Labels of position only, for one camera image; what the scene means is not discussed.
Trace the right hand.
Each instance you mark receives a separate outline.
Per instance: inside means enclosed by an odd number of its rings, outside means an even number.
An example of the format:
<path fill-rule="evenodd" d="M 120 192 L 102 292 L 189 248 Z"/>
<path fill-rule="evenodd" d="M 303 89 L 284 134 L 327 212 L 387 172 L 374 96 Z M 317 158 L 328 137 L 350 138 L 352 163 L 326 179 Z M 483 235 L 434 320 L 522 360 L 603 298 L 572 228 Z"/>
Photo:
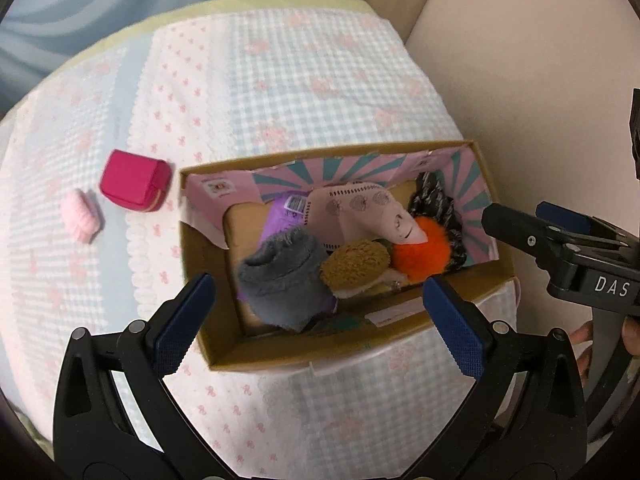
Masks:
<path fill-rule="evenodd" d="M 623 344 L 628 353 L 636 360 L 640 356 L 640 336 L 639 336 L 639 323 L 635 318 L 627 316 L 622 326 L 622 339 Z M 593 340 L 593 322 L 585 322 L 570 335 L 570 343 L 573 346 L 578 344 L 585 344 L 586 342 Z M 589 371 L 592 361 L 592 347 L 585 348 L 580 356 L 577 358 L 578 372 L 582 384 L 587 383 L 589 377 Z"/>

